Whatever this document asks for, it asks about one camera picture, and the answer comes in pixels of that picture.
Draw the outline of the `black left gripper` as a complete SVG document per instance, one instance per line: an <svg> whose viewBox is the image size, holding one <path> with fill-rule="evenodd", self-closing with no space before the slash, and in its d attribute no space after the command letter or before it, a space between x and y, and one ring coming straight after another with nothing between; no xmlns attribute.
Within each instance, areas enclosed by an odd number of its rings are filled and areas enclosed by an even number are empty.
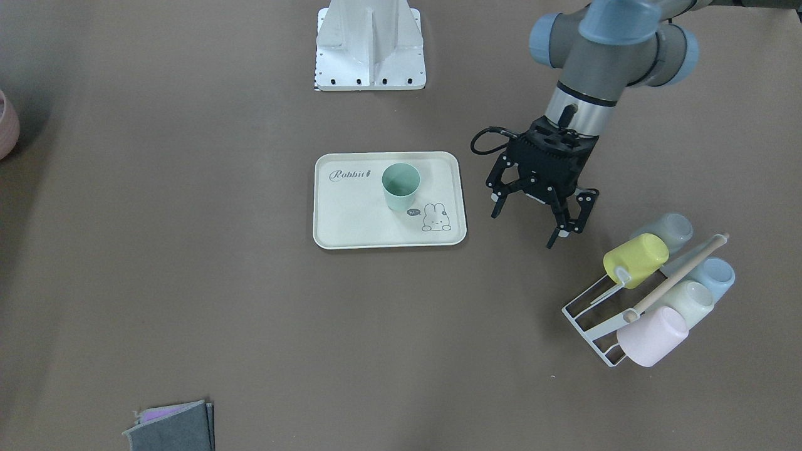
<svg viewBox="0 0 802 451"><path fill-rule="evenodd" d="M507 196L523 190L550 206L556 227L546 247L551 249L559 237L581 234L600 194L598 189L578 188L578 178L589 159L598 137L581 136L569 128L559 128L545 116L534 120L529 130L510 139L504 153L499 154L486 185L496 195L491 214L501 214ZM505 170L518 166L517 180L504 183ZM576 194L580 206L578 217L572 218L567 208L568 197Z"/></svg>

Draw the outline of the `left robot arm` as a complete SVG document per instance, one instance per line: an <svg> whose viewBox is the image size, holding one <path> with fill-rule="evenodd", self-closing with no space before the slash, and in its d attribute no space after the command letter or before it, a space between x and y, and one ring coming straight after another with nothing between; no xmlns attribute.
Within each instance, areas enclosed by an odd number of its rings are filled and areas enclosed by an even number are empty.
<svg viewBox="0 0 802 451"><path fill-rule="evenodd" d="M699 62L698 38L676 18L700 9L785 9L799 1L589 1L573 13L545 14L529 34L529 53L560 75L545 108L522 131L489 126L473 154L495 156L484 185L499 217L519 192L553 216L545 248L585 231L600 192L581 175L619 105L634 86L676 85Z"/></svg>

